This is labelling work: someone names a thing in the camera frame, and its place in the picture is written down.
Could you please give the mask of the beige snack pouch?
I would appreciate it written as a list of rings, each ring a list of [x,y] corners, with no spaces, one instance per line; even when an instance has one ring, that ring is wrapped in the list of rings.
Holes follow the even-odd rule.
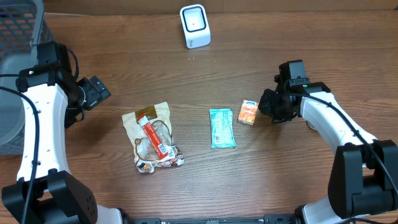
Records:
[[[133,146],[134,163],[139,172],[153,173],[157,167],[184,164],[184,157],[172,134],[168,103],[124,114],[122,120]]]

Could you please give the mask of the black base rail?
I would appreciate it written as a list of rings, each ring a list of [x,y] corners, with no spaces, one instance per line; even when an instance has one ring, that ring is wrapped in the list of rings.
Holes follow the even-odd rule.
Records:
[[[263,217],[238,218],[125,218],[123,224],[300,224],[293,214],[264,215]]]

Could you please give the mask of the white barcode scanner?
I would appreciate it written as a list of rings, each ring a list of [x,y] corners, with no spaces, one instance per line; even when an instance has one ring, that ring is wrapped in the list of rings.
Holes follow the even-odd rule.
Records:
[[[192,4],[182,7],[180,20],[188,49],[204,47],[210,44],[211,31],[203,5]]]

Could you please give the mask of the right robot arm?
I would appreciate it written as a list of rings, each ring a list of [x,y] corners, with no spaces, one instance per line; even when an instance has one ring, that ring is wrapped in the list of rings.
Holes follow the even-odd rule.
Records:
[[[327,196],[293,214],[265,215],[265,223],[368,223],[368,215],[397,210],[397,144],[378,140],[354,122],[323,82],[310,81],[302,60],[279,65],[274,81],[259,111],[274,124],[303,118],[335,157]]]

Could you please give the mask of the orange small box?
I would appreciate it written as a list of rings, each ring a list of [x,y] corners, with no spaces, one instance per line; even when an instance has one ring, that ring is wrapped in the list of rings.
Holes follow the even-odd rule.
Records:
[[[238,114],[238,121],[252,126],[256,119],[258,104],[256,101],[244,100]]]

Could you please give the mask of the teal tissue packet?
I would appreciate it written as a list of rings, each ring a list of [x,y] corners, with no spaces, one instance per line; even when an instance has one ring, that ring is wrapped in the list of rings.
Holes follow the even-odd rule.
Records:
[[[209,109],[211,123],[211,148],[236,147],[231,109]]]

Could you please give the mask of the green lid jar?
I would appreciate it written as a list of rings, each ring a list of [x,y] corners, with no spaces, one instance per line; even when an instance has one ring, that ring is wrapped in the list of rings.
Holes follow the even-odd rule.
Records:
[[[311,122],[309,122],[309,121],[306,120],[306,124],[307,124],[307,126],[308,126],[310,129],[312,129],[312,130],[314,130],[314,131],[318,131],[318,130],[314,127],[314,125],[313,125]]]

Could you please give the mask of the red stick packet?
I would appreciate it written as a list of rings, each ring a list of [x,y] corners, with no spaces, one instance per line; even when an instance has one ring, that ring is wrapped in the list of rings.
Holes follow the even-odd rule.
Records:
[[[142,114],[139,117],[138,123],[145,132],[145,134],[147,135],[147,137],[149,138],[158,158],[159,159],[166,158],[169,153],[166,150],[165,146],[162,144],[162,141],[158,137],[157,133],[155,132],[155,129],[153,128],[153,126],[151,125],[145,114]]]

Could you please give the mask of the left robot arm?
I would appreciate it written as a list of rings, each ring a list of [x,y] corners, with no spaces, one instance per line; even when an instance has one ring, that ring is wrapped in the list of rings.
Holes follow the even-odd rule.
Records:
[[[2,188],[2,202],[19,223],[128,223],[124,210],[98,205],[70,173],[65,130],[111,95],[98,77],[79,78],[70,54],[57,42],[39,44],[38,64],[16,75],[13,94],[24,105],[24,152],[17,182]]]

